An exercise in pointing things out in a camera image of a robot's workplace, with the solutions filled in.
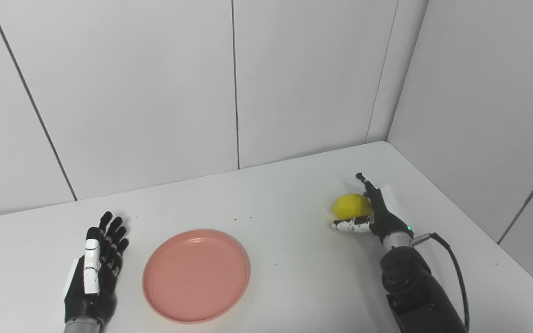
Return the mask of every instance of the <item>black cable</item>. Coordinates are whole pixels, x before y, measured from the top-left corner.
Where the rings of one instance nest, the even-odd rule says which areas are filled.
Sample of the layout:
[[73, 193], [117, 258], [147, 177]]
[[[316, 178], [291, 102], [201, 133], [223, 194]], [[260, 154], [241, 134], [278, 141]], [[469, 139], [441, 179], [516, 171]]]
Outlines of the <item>black cable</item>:
[[441, 244], [448, 253], [450, 253], [450, 257], [453, 261], [453, 266], [455, 267], [455, 272], [458, 275], [458, 281], [459, 281], [459, 288], [462, 291], [462, 302], [464, 304], [464, 326], [466, 327], [466, 331], [470, 330], [470, 313], [468, 311], [468, 296], [466, 295], [466, 287], [464, 285], [464, 278], [462, 277], [462, 271], [459, 269], [458, 260], [455, 258], [455, 254], [453, 254], [453, 251], [450, 247], [450, 244], [446, 242], [441, 236], [439, 236], [436, 232], [433, 232], [433, 234], [429, 235], [431, 238], [436, 240], [439, 244]]

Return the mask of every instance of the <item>yellow lemon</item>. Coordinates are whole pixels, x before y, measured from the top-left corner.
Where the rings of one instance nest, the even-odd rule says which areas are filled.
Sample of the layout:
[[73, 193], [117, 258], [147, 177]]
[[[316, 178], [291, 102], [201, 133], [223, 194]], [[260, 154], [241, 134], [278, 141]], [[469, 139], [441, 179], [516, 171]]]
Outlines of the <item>yellow lemon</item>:
[[345, 194], [336, 199], [332, 212], [339, 220], [351, 219], [357, 216], [372, 215], [372, 205], [361, 194]]

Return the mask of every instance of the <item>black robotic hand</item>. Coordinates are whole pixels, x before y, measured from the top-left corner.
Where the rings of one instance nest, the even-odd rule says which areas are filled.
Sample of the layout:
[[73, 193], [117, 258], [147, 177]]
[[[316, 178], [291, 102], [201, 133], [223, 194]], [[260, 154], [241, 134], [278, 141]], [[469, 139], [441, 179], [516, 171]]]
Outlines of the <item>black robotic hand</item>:
[[395, 203], [395, 197], [391, 192], [384, 193], [384, 188], [377, 188], [368, 181], [362, 173], [355, 175], [366, 186], [366, 191], [363, 196], [368, 198], [372, 203], [372, 210], [374, 212], [373, 221], [370, 223], [370, 231], [372, 234], [379, 237], [379, 240], [383, 242], [386, 236], [389, 236], [393, 232], [405, 232], [411, 238], [414, 233], [410, 229], [410, 226], [404, 221], [404, 217], [400, 216], [398, 212], [397, 204]]
[[107, 211], [87, 231], [86, 254], [79, 259], [65, 296], [65, 332], [97, 332], [114, 314], [114, 290], [129, 240], [123, 219]]

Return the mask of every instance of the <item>pink plate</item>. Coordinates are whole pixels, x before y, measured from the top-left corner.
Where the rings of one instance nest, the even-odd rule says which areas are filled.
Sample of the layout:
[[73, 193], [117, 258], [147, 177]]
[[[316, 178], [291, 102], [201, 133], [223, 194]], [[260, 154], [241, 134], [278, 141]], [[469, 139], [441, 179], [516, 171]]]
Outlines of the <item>pink plate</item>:
[[143, 271], [143, 293], [161, 316], [194, 324], [228, 311], [250, 278], [248, 257], [233, 238], [191, 230], [166, 240]]

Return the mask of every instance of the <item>silver cylinder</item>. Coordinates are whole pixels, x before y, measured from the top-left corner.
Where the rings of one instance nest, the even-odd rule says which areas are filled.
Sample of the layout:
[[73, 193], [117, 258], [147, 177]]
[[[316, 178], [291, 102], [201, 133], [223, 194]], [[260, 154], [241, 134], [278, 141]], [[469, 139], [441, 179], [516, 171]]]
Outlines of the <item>silver cylinder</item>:
[[65, 324], [63, 333], [99, 333], [100, 324], [94, 318], [79, 316], [73, 318]]
[[386, 236], [382, 241], [382, 244], [384, 245], [385, 250], [389, 251], [397, 247], [411, 247], [412, 244], [410, 243], [410, 240], [410, 235], [406, 232], [396, 231]]

